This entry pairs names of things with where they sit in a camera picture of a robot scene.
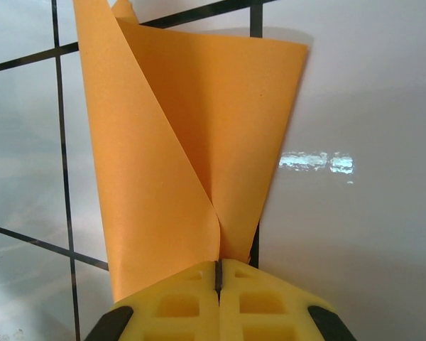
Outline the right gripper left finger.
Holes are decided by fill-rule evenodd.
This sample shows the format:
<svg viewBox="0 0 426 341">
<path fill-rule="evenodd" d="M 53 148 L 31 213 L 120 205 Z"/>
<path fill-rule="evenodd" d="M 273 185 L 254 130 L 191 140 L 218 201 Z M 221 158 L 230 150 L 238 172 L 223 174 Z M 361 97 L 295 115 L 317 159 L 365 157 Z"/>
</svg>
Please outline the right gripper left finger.
<svg viewBox="0 0 426 341">
<path fill-rule="evenodd" d="M 86 340 L 218 340 L 221 262 L 206 261 L 116 302 Z"/>
</svg>

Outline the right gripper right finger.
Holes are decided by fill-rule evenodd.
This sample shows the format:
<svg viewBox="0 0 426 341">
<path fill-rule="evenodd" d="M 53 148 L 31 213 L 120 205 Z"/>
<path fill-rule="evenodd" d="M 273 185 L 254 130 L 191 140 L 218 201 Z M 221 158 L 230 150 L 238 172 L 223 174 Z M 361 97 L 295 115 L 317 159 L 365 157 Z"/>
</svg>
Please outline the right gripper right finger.
<svg viewBox="0 0 426 341">
<path fill-rule="evenodd" d="M 232 259 L 219 261 L 220 340 L 355 340 L 324 299 Z"/>
</svg>

